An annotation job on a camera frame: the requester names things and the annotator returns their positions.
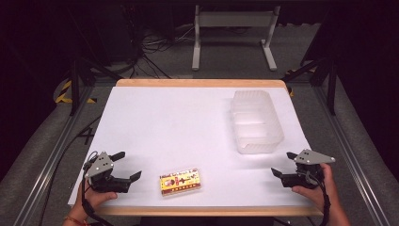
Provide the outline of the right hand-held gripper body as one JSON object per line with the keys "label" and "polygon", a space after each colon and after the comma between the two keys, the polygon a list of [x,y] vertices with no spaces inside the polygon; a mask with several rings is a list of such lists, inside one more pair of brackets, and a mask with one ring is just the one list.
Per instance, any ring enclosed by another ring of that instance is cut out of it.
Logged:
{"label": "right hand-held gripper body", "polygon": [[309,149],[297,153],[293,160],[296,164],[294,174],[282,174],[281,182],[284,187],[303,186],[314,189],[324,180],[322,163],[334,163],[335,158]]}

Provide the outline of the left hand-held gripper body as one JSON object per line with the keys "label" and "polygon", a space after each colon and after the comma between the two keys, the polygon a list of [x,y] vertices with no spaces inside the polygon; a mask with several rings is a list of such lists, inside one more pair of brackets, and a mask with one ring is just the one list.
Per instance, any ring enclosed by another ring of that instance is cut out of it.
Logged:
{"label": "left hand-held gripper body", "polygon": [[84,166],[84,176],[94,191],[100,193],[127,193],[130,179],[116,178],[111,175],[114,162],[106,152],[96,154]]}

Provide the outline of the yellow and red packet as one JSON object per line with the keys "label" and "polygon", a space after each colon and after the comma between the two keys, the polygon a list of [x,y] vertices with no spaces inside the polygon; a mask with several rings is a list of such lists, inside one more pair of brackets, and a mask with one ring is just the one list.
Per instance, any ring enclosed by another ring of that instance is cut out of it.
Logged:
{"label": "yellow and red packet", "polygon": [[164,174],[159,177],[159,184],[163,196],[199,189],[200,173],[198,169],[186,169]]}

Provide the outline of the translucent plastic container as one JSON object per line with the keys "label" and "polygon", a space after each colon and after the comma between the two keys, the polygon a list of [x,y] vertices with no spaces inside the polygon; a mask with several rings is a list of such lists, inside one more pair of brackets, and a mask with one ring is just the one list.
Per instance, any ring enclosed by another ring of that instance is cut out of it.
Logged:
{"label": "translucent plastic container", "polygon": [[231,100],[231,123],[242,154],[272,153],[284,140],[278,114],[265,90],[237,90]]}

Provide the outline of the person's left hand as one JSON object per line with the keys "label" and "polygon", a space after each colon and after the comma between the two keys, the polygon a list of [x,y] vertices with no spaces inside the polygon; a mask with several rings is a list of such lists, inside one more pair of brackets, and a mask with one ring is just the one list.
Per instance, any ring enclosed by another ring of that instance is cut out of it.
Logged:
{"label": "person's left hand", "polygon": [[79,186],[75,204],[69,213],[70,217],[76,218],[80,221],[88,218],[82,204],[83,192],[84,197],[94,210],[98,210],[104,202],[115,200],[118,197],[116,192],[99,193],[94,191],[92,188],[89,188],[88,184],[85,184],[85,187],[85,189],[82,189],[82,186]]}

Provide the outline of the person's right hand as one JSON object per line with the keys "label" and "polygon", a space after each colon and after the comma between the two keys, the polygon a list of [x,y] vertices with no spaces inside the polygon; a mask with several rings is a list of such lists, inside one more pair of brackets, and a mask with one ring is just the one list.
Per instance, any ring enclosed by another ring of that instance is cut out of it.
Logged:
{"label": "person's right hand", "polygon": [[324,173],[323,184],[325,189],[320,187],[308,189],[303,186],[294,186],[292,191],[311,200],[322,213],[324,213],[325,206],[324,194],[327,194],[330,202],[329,213],[332,215],[333,213],[336,213],[340,207],[338,190],[333,180],[330,165],[322,163],[320,167]]}

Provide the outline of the black tape cross mark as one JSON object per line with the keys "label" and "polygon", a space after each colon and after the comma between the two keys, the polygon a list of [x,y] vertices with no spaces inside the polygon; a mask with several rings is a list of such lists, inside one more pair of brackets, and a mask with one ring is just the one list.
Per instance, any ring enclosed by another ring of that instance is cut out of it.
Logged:
{"label": "black tape cross mark", "polygon": [[90,139],[94,137],[93,128],[92,127],[85,128],[82,132],[78,134],[78,137],[81,137],[84,140],[84,144],[88,145]]}

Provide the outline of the white table sheet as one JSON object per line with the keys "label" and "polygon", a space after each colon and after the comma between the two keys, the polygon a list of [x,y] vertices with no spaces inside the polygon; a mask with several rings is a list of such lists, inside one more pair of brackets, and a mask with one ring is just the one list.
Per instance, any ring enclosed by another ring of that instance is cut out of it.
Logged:
{"label": "white table sheet", "polygon": [[[127,193],[108,202],[117,207],[301,206],[309,201],[282,186],[271,168],[291,173],[286,153],[308,148],[285,89],[268,93],[284,140],[272,153],[241,154],[231,126],[233,88],[114,87],[90,145],[92,151],[125,152],[113,174],[142,171]],[[159,177],[198,169],[201,188],[161,194]]]}

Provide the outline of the yellow and black hazard tape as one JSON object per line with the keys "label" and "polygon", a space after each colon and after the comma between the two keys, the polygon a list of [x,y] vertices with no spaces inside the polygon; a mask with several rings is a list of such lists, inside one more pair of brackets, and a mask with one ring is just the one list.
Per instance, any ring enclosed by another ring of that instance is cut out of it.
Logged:
{"label": "yellow and black hazard tape", "polygon": [[72,81],[67,80],[65,84],[62,86],[61,91],[59,92],[58,96],[56,97],[56,103],[66,103],[66,104],[71,104],[72,103],[72,98],[67,97],[67,92],[69,88],[72,86]]}
{"label": "yellow and black hazard tape", "polygon": [[[294,73],[295,71],[296,71],[296,70],[289,70],[289,71],[287,71],[287,72],[285,73],[285,76],[284,76],[284,77],[287,77],[287,76],[291,75],[291,74]],[[315,69],[310,69],[310,70],[306,70],[306,71],[305,71],[305,73],[309,73],[309,74],[314,74],[314,72],[315,72]],[[290,97],[294,97],[293,89],[292,89],[291,87],[288,87],[287,89],[288,89],[288,92],[289,92]]]}

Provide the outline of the black tripod stand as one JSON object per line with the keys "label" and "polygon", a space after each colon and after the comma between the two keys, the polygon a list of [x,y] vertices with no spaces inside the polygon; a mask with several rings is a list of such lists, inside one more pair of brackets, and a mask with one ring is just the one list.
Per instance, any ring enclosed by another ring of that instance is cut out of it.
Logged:
{"label": "black tripod stand", "polygon": [[85,86],[92,87],[95,83],[95,75],[91,68],[96,69],[106,77],[110,77],[115,81],[121,80],[121,76],[109,71],[106,67],[101,66],[98,63],[90,61],[83,57],[77,57],[71,64],[71,75],[72,81],[72,110],[70,115],[73,116],[78,107],[81,104],[81,98],[79,94],[79,81],[82,81]]}
{"label": "black tripod stand", "polygon": [[327,108],[331,115],[335,116],[335,90],[337,81],[337,67],[335,61],[330,57],[323,57],[314,60],[297,70],[287,72],[281,80],[285,83],[297,78],[301,74],[314,69],[314,73],[310,79],[313,87],[321,87],[323,82],[327,82]]}

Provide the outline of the white metal stand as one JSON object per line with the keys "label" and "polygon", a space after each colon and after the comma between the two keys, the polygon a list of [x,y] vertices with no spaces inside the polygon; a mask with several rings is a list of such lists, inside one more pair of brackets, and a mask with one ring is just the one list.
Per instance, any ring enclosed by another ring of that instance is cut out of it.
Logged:
{"label": "white metal stand", "polygon": [[202,27],[265,27],[265,38],[260,41],[269,69],[274,72],[277,64],[270,44],[279,18],[280,6],[267,11],[201,11],[195,8],[195,42],[193,48],[192,70],[200,69],[200,29]]}

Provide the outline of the aluminium floor rail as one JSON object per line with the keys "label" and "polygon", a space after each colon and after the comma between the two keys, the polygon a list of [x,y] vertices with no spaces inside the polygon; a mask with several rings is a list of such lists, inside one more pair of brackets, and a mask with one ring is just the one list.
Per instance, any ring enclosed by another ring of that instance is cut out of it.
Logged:
{"label": "aluminium floor rail", "polygon": [[346,138],[343,128],[341,127],[338,119],[332,115],[327,106],[327,96],[319,87],[313,89],[317,100],[321,103],[325,113],[327,114],[328,121],[338,139],[341,147],[341,153],[348,166],[359,193],[365,202],[367,209],[376,226],[391,226],[387,219],[384,210],[382,209],[377,197],[367,179],[363,169],[356,158],[352,146]]}
{"label": "aluminium floor rail", "polygon": [[13,221],[12,226],[27,226],[28,221],[35,213],[40,200],[46,192],[50,191],[51,181],[55,178],[56,166],[62,158],[62,154],[66,152],[67,141],[71,136],[72,128],[75,126],[79,115],[82,112],[85,102],[88,100],[92,92],[92,87],[83,88],[80,94],[81,104],[77,112],[71,116],[71,109],[66,113],[64,122],[55,122],[55,125],[61,128],[56,137],[56,143],[52,146],[51,151],[46,155],[45,163],[40,168],[40,173],[35,178],[35,184],[31,186],[29,195],[24,200],[24,205]]}

